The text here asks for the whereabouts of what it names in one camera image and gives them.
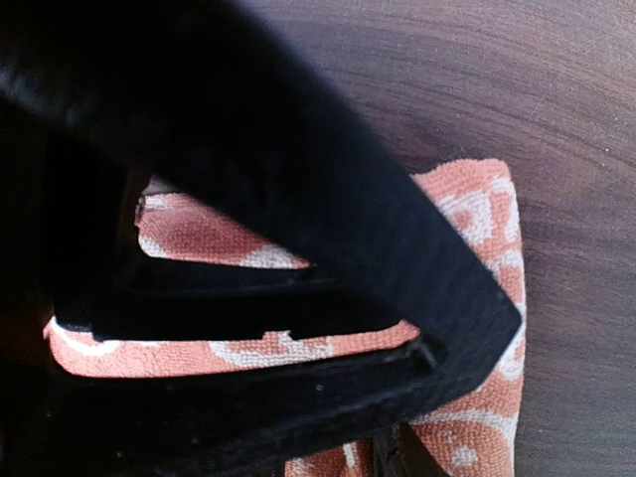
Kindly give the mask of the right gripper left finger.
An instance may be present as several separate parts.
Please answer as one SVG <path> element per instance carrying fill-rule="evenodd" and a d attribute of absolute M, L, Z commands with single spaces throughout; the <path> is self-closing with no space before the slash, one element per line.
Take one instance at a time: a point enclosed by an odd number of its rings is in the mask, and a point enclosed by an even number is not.
<path fill-rule="evenodd" d="M 1 361 L 6 476 L 279 476 L 476 390 L 522 319 L 373 130 L 236 1 L 5 1 L 1 100 L 45 123 L 33 180 L 1 170 L 1 240 L 33 259 L 64 325 L 98 339 L 380 331 L 393 349 L 199 377 L 75 378 Z M 159 177 L 309 262 L 153 258 Z"/>

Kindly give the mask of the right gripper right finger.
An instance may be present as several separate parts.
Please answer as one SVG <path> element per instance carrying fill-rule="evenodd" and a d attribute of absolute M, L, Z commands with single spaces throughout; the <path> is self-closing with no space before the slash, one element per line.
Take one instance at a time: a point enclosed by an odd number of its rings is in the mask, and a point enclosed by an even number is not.
<path fill-rule="evenodd" d="M 375 434 L 373 475 L 426 476 L 424 447 L 409 424 L 400 424 Z"/>

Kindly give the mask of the orange rabbit pattern towel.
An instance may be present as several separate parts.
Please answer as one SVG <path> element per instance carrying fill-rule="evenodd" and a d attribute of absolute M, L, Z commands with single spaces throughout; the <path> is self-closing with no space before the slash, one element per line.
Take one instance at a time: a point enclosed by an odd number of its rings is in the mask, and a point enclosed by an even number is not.
<path fill-rule="evenodd" d="M 505 163 L 458 160 L 415 182 L 462 234 L 520 311 L 526 310 L 522 236 L 515 186 Z M 255 268 L 299 268 L 301 259 L 259 238 L 187 195 L 149 187 L 136 220 L 142 250 L 153 257 Z M 292 339 L 269 332 L 251 341 L 95 341 L 87 332 L 45 328 L 54 359 L 91 378 L 164 378 L 270 368 L 392 348 L 414 338 L 405 323 L 382 332 Z M 525 361 L 519 332 L 475 392 L 416 418 L 422 444 L 452 476 L 511 476 Z"/>

